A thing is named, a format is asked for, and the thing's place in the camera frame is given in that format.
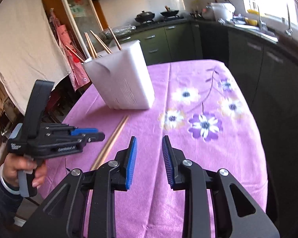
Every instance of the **human hand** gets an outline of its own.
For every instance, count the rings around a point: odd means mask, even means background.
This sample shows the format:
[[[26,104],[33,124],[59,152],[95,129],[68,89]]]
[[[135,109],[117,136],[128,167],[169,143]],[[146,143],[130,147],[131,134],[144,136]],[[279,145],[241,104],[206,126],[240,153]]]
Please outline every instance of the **human hand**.
[[[2,177],[8,184],[18,187],[18,170],[33,169],[35,169],[35,178],[32,181],[32,186],[35,188],[44,183],[45,176],[47,175],[45,161],[41,166],[37,167],[37,163],[35,161],[9,153],[4,161]]]

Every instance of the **faucet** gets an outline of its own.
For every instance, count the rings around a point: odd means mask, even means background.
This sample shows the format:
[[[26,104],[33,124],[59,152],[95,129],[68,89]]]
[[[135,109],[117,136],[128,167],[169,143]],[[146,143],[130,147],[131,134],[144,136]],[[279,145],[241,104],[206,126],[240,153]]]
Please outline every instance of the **faucet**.
[[[257,10],[258,10],[258,16],[259,16],[259,22],[258,22],[258,27],[259,27],[259,29],[261,30],[261,31],[268,31],[268,28],[267,28],[267,26],[266,26],[266,23],[264,22],[264,21],[261,21],[261,14],[260,14],[260,12],[259,12],[259,7],[258,7],[258,4],[257,4],[257,2],[255,1],[255,0],[251,0],[253,3],[255,3],[256,4],[256,6],[257,6]]]
[[[288,36],[290,36],[290,38],[292,38],[292,28],[291,28],[288,0],[287,0],[287,3],[286,3],[286,6],[287,6],[287,13],[288,13],[288,29],[286,30],[286,34]]]

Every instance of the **kitchen counter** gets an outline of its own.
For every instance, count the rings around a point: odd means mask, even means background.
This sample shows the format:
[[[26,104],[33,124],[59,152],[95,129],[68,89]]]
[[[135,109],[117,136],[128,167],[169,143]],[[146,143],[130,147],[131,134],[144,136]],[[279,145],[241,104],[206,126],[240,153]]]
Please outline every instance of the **kitchen counter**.
[[[159,22],[159,23],[155,23],[155,24],[150,24],[148,26],[138,27],[136,30],[133,30],[131,33],[120,36],[118,39],[124,39],[125,37],[128,37],[128,36],[136,34],[136,33],[140,33],[143,31],[160,28],[160,27],[165,27],[165,26],[170,26],[170,25],[183,24],[186,22],[196,22],[196,23],[200,23],[203,25],[205,24],[205,25],[209,25],[209,26],[213,25],[217,28],[225,28],[225,29],[229,29],[231,31],[237,31],[239,33],[241,33],[241,31],[242,31],[245,35],[247,35],[249,37],[256,36],[261,39],[261,42],[263,44],[279,50],[279,52],[281,52],[282,54],[287,56],[291,61],[298,64],[298,42],[296,40],[290,39],[290,38],[276,32],[276,37],[278,38],[278,42],[275,42],[275,41],[273,41],[261,34],[258,34],[254,31],[244,29],[244,28],[239,28],[239,27],[236,27],[236,26],[230,25],[230,24],[222,25],[218,22],[209,21],[209,20],[196,20],[196,19],[184,18],[184,19],[171,20],[171,21],[166,21],[166,22]]]
[[[218,28],[229,28],[231,31],[236,31],[238,33],[241,33],[241,31],[249,37],[258,37],[261,39],[261,42],[264,45],[268,45],[276,50],[278,50],[280,53],[284,54],[286,57],[288,57],[291,61],[296,63],[298,65],[298,42],[296,40],[290,39],[286,36],[281,35],[280,33],[276,32],[276,37],[278,38],[278,42],[274,42],[271,39],[262,36],[261,34],[258,34],[256,32],[250,31],[248,29],[239,28],[230,24],[222,25],[215,21],[207,21],[207,20],[190,20],[191,22],[197,22],[207,25],[214,25]]]
[[[177,25],[177,24],[182,24],[182,23],[186,23],[186,22],[190,22],[190,19],[178,19],[178,20],[170,20],[170,21],[164,21],[164,22],[156,22],[156,23],[151,23],[151,24],[144,24],[144,25],[139,25],[137,26],[137,28],[135,30],[132,30],[130,33],[127,33],[125,35],[119,36],[117,37],[118,39],[123,39],[125,37],[128,37],[130,35],[136,34],[136,33],[140,33],[143,31],[147,31],[150,29],[154,29],[154,28],[160,28],[160,27],[165,27],[165,26],[170,26],[170,25]]]

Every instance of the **chopstick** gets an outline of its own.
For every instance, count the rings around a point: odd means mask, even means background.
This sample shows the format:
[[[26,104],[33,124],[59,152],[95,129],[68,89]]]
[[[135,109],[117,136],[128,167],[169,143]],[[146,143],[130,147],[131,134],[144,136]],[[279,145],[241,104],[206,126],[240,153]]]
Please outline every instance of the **chopstick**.
[[[84,34],[85,34],[86,41],[87,41],[88,46],[89,46],[90,51],[91,51],[91,57],[92,57],[93,59],[95,59],[95,58],[97,57],[96,50],[95,50],[95,48],[94,48],[94,46],[93,46],[93,44],[92,44],[92,42],[91,42],[91,39],[90,39],[88,33],[84,32]]]
[[[97,36],[93,31],[90,31],[92,33],[92,35],[97,39],[97,41],[102,45],[102,47],[104,48],[104,50],[108,53],[108,54],[113,54],[113,52],[107,47],[107,45],[99,38],[99,36]]]
[[[75,53],[72,49],[70,49],[67,45],[64,45],[68,50],[70,50],[71,51],[71,53],[73,54],[73,55],[75,55],[80,61],[81,61],[81,63],[85,63],[84,62],[84,60],[82,59],[82,58],[80,58],[79,57],[79,55],[77,54],[77,53]]]
[[[108,29],[109,29],[110,33],[112,34],[112,36],[113,36],[113,38],[114,38],[114,41],[116,42],[116,44],[117,44],[117,46],[118,46],[118,49],[119,49],[120,51],[123,50],[123,49],[121,48],[121,45],[120,45],[120,43],[118,42],[118,40],[117,40],[117,38],[116,38],[114,32],[112,31],[112,29],[111,29],[110,27],[108,27]]]
[[[99,155],[97,156],[94,164],[91,167],[91,171],[98,169],[105,162],[111,148],[113,147],[118,136],[120,135],[121,131],[123,130],[128,118],[129,118],[129,115],[124,116],[123,119],[120,121],[120,123],[114,130],[113,134],[109,137],[106,144],[104,145],[104,147],[100,151]]]

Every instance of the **table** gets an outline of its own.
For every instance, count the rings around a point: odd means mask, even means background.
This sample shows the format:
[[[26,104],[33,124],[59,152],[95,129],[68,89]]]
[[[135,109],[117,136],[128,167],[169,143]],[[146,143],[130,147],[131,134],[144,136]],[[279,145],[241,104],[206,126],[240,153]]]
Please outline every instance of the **table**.
[[[98,128],[104,142],[87,144],[83,153],[48,160],[48,177],[39,192],[46,197],[65,177],[66,167],[89,171],[105,141],[124,115],[130,114],[108,160],[138,139],[134,180],[128,192],[116,192],[118,238],[181,237],[184,191],[167,183],[161,141],[169,135],[174,148],[204,169],[229,170],[263,210],[267,202],[267,171],[255,120],[229,70],[215,60],[152,65],[148,71],[155,90],[150,110],[111,110],[92,85],[64,123]],[[86,226],[88,224],[88,201]],[[214,236],[214,223],[211,221]]]

